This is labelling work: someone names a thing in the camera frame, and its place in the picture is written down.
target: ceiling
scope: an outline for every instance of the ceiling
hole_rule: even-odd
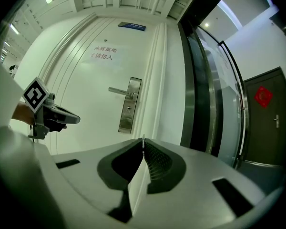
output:
[[[47,4],[45,0],[26,0],[16,13],[12,24],[17,28],[17,35],[11,28],[6,37],[4,50],[7,55],[20,61],[39,34],[52,24],[61,21],[65,15],[94,7],[131,7],[145,10],[156,16],[171,17],[179,21],[192,0],[54,0]]]
[[[222,1],[237,17],[241,27],[248,24],[252,19],[270,7],[267,0]],[[220,4],[203,20],[201,26],[214,35],[218,41],[228,39],[239,30],[228,15],[220,8]]]

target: glass partition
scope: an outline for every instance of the glass partition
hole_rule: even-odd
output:
[[[201,28],[193,32],[199,37],[201,46],[206,55],[208,66],[212,72],[212,81],[215,86],[216,125],[212,154],[226,164],[235,167],[237,155],[242,149],[245,134],[244,129],[244,102],[242,80],[237,72],[237,66],[230,57],[224,42],[218,42],[211,34]]]

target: white door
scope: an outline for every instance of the white door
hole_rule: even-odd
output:
[[[134,136],[134,122],[143,105],[145,79],[151,74],[157,26],[131,20],[146,26],[145,31],[139,31],[118,27],[122,21],[125,19],[96,19],[73,40],[52,71],[47,87],[56,94],[55,103],[81,118],[78,124],[47,135],[45,144],[52,154],[89,150],[138,137]],[[127,90],[131,77],[142,83],[133,129],[126,134],[118,132],[125,96],[108,88]]]

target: door lock plate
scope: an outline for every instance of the door lock plate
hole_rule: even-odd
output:
[[[138,102],[141,79],[131,77],[127,91],[109,88],[109,91],[126,95],[120,119],[119,132],[131,133],[135,108]]]

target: dark brown door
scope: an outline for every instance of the dark brown door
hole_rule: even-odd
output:
[[[275,69],[245,81],[249,108],[248,146],[245,160],[283,165],[286,162],[286,81]],[[272,98],[267,103],[267,90]]]

